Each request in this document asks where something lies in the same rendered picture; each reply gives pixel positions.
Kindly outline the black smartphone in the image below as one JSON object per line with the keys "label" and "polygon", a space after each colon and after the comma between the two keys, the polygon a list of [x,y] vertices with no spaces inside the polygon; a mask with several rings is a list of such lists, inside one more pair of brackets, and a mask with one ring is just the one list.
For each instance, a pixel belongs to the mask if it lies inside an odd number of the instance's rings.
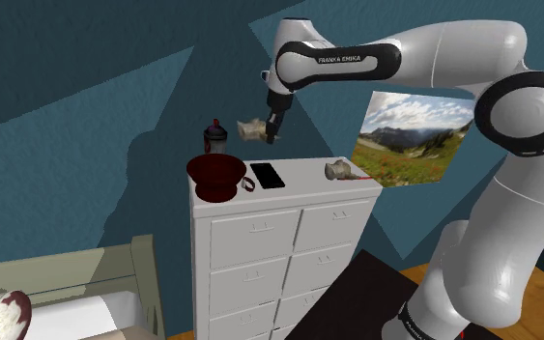
{"label": "black smartphone", "polygon": [[249,166],[262,188],[273,189],[285,186],[285,183],[282,181],[270,163],[250,163]]}

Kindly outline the beige paper wad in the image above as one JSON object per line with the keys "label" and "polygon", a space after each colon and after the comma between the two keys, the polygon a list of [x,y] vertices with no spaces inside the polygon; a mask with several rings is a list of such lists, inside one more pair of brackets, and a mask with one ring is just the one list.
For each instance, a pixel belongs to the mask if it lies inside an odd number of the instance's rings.
{"label": "beige paper wad", "polygon": [[237,121],[237,129],[242,141],[268,141],[267,123],[258,118],[248,122]]}

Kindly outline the landscape wall picture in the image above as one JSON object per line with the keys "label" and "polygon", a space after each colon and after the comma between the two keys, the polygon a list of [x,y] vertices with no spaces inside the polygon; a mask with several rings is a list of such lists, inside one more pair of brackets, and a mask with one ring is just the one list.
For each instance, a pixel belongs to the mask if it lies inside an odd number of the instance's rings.
{"label": "landscape wall picture", "polygon": [[474,101],[375,92],[351,162],[384,187],[437,183],[473,123]]}

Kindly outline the dark red bowl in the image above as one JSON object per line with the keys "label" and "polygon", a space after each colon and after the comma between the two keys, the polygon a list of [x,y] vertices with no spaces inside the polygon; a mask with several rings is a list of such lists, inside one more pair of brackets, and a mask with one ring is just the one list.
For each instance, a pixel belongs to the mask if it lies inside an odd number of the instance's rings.
{"label": "dark red bowl", "polygon": [[195,193],[201,200],[223,203],[237,194],[237,185],[244,177],[246,167],[235,156],[206,154],[191,159],[186,172],[195,182]]}

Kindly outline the black robot stand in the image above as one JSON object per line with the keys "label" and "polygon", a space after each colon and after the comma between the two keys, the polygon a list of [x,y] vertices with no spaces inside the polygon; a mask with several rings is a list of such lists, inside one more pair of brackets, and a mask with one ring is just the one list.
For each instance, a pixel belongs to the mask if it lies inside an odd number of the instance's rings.
{"label": "black robot stand", "polygon": [[361,250],[285,340],[382,340],[417,284]]}

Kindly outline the white chest of drawers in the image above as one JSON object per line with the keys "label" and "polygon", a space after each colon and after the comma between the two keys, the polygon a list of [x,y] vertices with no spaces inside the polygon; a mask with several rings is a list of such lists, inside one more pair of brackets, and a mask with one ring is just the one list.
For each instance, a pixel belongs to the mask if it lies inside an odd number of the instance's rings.
{"label": "white chest of drawers", "polygon": [[281,188],[208,203],[190,181],[194,340],[285,340],[351,261],[383,188],[329,158],[275,159]]}

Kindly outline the olive framed bed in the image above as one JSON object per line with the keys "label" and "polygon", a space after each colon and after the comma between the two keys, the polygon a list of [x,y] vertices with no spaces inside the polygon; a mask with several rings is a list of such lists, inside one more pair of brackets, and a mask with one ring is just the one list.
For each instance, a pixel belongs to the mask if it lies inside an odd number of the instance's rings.
{"label": "olive framed bed", "polygon": [[154,237],[88,250],[0,262],[0,292],[21,290],[35,307],[115,292],[139,295],[147,329],[166,340]]}

